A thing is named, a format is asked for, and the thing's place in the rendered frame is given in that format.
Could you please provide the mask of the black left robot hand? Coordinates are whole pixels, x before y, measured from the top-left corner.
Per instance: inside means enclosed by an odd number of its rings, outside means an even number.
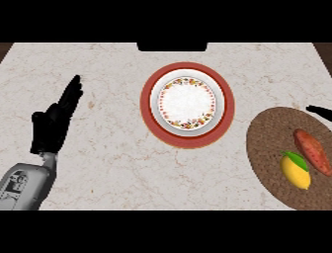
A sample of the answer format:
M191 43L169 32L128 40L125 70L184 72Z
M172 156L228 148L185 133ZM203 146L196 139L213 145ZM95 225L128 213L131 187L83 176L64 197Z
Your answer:
M58 101L49 105L43 112L33 112L32 114L33 139L30 152L33 154L58 153L80 95L79 76L74 75L64 87Z

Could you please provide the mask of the orange sweet potato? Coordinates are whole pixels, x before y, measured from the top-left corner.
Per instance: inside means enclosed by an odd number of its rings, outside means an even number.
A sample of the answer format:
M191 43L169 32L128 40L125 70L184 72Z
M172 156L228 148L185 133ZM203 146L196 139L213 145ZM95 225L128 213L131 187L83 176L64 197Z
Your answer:
M312 168L326 176L332 176L332 168L329 165L329 159L326 157L326 153L321 147L320 142L311 136L311 134L298 128L292 132L293 136L293 144Z

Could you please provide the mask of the brown woven round placemat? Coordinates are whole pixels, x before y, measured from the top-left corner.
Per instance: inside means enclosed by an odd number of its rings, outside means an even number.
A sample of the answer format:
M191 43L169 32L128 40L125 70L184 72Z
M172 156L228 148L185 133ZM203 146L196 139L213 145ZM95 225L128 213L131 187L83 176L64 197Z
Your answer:
M332 174L317 171L295 144L305 133L317 140L332 169L332 131L305 112L275 107L261 111L249 124L246 151L252 170L270 194L289 208L332 210ZM286 179L281 161L293 163L292 171L309 178L305 189Z

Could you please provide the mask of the red round placemat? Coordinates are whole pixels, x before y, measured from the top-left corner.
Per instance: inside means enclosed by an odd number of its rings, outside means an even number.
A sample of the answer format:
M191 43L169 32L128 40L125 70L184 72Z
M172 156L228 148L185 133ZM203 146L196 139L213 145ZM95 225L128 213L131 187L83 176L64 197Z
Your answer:
M178 148L199 148L225 133L234 99L222 76L205 65L176 62L150 76L141 91L142 122L154 137Z

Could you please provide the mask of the white floral rimmed plate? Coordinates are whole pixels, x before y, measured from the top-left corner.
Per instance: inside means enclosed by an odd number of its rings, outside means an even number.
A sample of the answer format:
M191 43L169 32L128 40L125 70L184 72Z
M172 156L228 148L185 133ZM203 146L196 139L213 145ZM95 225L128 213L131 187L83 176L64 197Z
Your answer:
M194 137L210 132L222 120L225 98L218 82L196 69L165 73L150 93L151 116L175 136Z

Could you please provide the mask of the yellow lemon with green leaf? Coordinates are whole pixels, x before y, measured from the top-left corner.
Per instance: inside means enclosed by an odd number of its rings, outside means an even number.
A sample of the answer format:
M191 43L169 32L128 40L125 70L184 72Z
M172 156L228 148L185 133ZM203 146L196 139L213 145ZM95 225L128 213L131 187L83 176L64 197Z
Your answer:
M281 175L293 187L307 190L309 187L309 173L304 159L292 151L283 151L280 154L278 168Z

